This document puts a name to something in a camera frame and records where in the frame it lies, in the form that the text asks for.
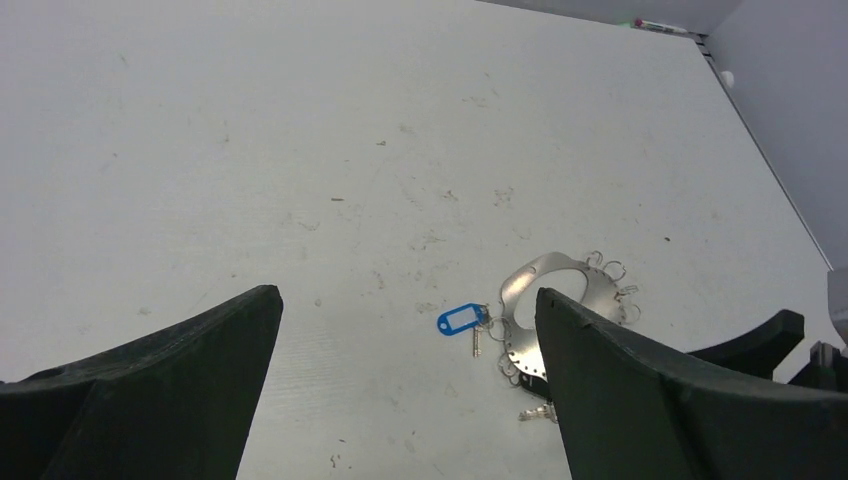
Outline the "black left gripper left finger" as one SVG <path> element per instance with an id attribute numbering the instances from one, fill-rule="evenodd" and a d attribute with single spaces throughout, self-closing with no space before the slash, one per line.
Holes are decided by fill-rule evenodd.
<path id="1" fill-rule="evenodd" d="M 275 348 L 277 287 L 1 386 L 5 479 L 233 479 Z"/>

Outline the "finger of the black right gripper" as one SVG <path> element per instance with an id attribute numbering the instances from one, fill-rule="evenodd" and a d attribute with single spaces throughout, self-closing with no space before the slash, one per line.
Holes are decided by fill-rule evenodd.
<path id="1" fill-rule="evenodd" d="M 772 380 L 775 369 L 804 337 L 804 317 L 784 309 L 741 336 L 689 355 L 728 370 Z"/>

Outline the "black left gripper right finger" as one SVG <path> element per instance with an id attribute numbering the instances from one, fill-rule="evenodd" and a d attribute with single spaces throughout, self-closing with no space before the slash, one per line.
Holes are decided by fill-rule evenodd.
<path id="1" fill-rule="evenodd" d="M 843 479 L 847 361 L 788 383 L 728 370 L 551 288 L 536 331 L 575 479 Z"/>

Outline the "steel oval key holder plate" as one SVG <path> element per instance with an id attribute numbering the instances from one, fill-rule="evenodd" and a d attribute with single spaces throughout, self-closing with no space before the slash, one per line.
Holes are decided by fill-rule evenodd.
<path id="1" fill-rule="evenodd" d="M 502 325 L 497 339 L 503 347 L 499 369 L 516 386 L 522 378 L 547 379 L 536 330 L 519 324 L 516 311 L 521 298 L 530 294 L 531 286 L 540 278 L 556 272 L 574 272 L 586 281 L 579 303 L 596 314 L 619 325 L 637 321 L 641 309 L 628 297 L 638 291 L 626 285 L 625 265 L 618 260 L 606 261 L 599 251 L 577 260 L 561 252 L 543 254 L 507 277 L 500 289 L 501 313 L 494 318 Z"/>

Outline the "blue key tag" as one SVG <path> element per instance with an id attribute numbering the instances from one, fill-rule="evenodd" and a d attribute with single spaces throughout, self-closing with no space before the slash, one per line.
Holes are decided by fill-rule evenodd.
<path id="1" fill-rule="evenodd" d="M 485 305 L 467 303 L 440 314 L 436 326 L 442 335 L 454 336 L 482 326 L 487 318 L 488 308 Z"/>

